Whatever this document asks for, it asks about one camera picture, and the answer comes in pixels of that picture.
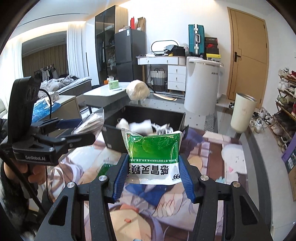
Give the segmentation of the person's left hand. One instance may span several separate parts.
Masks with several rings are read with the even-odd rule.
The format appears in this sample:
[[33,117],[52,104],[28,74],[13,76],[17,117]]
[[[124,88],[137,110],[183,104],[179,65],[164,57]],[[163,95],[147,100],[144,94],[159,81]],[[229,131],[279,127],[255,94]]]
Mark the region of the person's left hand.
[[[12,161],[22,174],[27,173],[28,165],[26,163],[20,163],[13,159]],[[4,163],[4,173],[10,180],[13,180],[16,183],[19,182],[19,179],[16,176],[16,174],[6,163]],[[28,181],[30,183],[37,183],[38,185],[44,184],[46,182],[46,167],[41,165],[35,165],[31,169],[31,175],[28,177]]]

